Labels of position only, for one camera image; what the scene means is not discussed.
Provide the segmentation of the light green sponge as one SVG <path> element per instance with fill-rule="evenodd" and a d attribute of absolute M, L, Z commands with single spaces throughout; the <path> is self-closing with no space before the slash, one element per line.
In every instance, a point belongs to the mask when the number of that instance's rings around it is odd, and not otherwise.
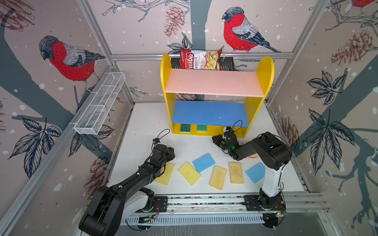
<path fill-rule="evenodd" d="M 197 131 L 198 132 L 207 132 L 207 125 L 198 125 Z"/>

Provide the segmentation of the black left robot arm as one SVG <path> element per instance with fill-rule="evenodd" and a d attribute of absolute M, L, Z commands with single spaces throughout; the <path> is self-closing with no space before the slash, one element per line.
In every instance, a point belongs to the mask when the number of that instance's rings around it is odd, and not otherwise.
<path fill-rule="evenodd" d="M 94 193 L 79 222 L 79 230 L 90 236 L 114 236 L 125 218 L 140 209 L 149 210 L 154 193 L 145 186 L 160 177 L 166 163 L 174 158 L 174 148 L 155 138 L 150 156 L 133 175 L 111 187 L 101 186 Z"/>

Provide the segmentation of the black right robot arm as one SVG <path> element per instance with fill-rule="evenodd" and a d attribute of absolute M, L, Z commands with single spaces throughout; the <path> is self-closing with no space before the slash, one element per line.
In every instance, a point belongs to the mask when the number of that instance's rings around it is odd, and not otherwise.
<path fill-rule="evenodd" d="M 212 141 L 236 161 L 257 154 L 266 166 L 264 183 L 259 191 L 259 204 L 264 209 L 270 209 L 279 203 L 282 196 L 279 189 L 282 171 L 292 157 L 292 150 L 288 145 L 270 132 L 260 134 L 240 145 L 230 126 L 225 128 L 223 135 L 213 136 Z"/>

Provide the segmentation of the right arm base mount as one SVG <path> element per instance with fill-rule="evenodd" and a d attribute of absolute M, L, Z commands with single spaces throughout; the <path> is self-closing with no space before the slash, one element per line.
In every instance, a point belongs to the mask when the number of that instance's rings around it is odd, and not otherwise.
<path fill-rule="evenodd" d="M 258 195 L 245 195 L 244 205 L 247 211 L 285 211 L 285 203 L 281 195 L 269 198 Z"/>

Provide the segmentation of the dark green sponge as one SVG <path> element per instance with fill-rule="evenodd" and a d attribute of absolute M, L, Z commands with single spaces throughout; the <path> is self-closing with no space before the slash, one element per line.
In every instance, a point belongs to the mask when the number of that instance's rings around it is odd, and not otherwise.
<path fill-rule="evenodd" d="M 190 124 L 181 124 L 180 132 L 181 133 L 190 133 L 191 132 L 191 125 Z"/>

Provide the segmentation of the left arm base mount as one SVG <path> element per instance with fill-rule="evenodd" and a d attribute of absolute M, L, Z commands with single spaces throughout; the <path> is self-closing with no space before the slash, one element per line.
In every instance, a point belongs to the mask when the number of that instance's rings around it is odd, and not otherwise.
<path fill-rule="evenodd" d="M 142 188 L 131 196 L 125 203 L 124 213 L 152 213 L 166 212 L 168 197 L 155 195 L 154 191 L 148 188 Z"/>

